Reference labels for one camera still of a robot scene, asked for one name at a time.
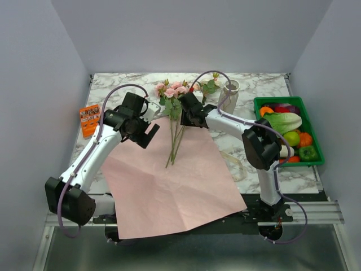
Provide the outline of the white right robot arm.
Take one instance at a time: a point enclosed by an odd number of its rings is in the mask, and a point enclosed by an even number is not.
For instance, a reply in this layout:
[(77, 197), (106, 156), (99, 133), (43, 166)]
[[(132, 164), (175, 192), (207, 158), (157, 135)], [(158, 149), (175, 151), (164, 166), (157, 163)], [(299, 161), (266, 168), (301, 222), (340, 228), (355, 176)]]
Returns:
[(278, 217), (284, 201), (278, 181), (281, 144), (277, 131), (265, 119), (251, 121), (211, 104), (203, 106), (194, 93), (183, 95), (179, 102), (182, 125), (220, 130), (243, 142), (246, 159), (258, 174), (261, 189), (259, 214), (266, 221)]

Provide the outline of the pink wrapping paper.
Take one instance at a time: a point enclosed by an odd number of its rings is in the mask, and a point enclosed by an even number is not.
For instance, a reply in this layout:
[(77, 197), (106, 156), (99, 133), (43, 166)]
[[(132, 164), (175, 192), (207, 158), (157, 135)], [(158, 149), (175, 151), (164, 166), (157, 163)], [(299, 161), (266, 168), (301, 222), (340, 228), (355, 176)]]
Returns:
[(120, 143), (102, 165), (115, 200), (120, 239), (180, 233), (246, 209), (243, 197), (210, 133), (187, 128), (174, 163), (170, 122), (147, 148)]

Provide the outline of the pink flower bouquet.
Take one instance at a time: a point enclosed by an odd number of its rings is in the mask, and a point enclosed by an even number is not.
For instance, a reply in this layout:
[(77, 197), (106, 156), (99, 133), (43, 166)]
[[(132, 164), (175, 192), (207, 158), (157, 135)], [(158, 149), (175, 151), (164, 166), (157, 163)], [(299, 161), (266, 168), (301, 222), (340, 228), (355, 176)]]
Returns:
[(166, 167), (175, 163), (185, 131), (185, 127), (181, 125), (182, 107), (179, 99), (189, 92), (200, 91), (201, 102), (205, 104), (207, 97), (221, 88), (222, 83), (218, 77), (219, 73), (214, 72), (211, 79), (197, 81), (193, 85), (190, 85), (185, 80), (170, 82), (168, 79), (156, 85), (155, 94), (159, 98), (159, 104), (164, 106), (163, 115), (170, 120), (171, 151)]

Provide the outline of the cream ribbon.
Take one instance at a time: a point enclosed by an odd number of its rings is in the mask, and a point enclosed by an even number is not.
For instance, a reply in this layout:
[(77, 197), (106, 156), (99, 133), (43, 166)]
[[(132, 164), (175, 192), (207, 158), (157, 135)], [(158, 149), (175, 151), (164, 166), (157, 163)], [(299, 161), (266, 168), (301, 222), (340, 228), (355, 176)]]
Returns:
[(220, 151), (219, 153), (226, 162), (227, 168), (231, 172), (234, 182), (243, 181), (247, 177), (247, 171), (244, 168), (242, 162), (224, 151)]

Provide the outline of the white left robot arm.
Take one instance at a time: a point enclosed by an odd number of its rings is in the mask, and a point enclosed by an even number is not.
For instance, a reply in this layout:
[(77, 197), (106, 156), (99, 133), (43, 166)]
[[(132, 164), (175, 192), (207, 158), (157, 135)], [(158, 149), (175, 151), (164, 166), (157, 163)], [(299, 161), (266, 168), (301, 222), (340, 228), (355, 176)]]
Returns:
[(121, 222), (125, 209), (117, 203), (99, 208), (88, 195), (91, 183), (112, 150), (121, 142), (131, 140), (146, 148), (159, 129), (152, 124), (160, 106), (134, 93), (126, 93), (121, 105), (103, 110), (99, 125), (86, 147), (59, 178), (50, 177), (45, 193), (50, 212), (58, 220), (67, 219), (84, 226), (92, 217), (105, 214), (113, 223)]

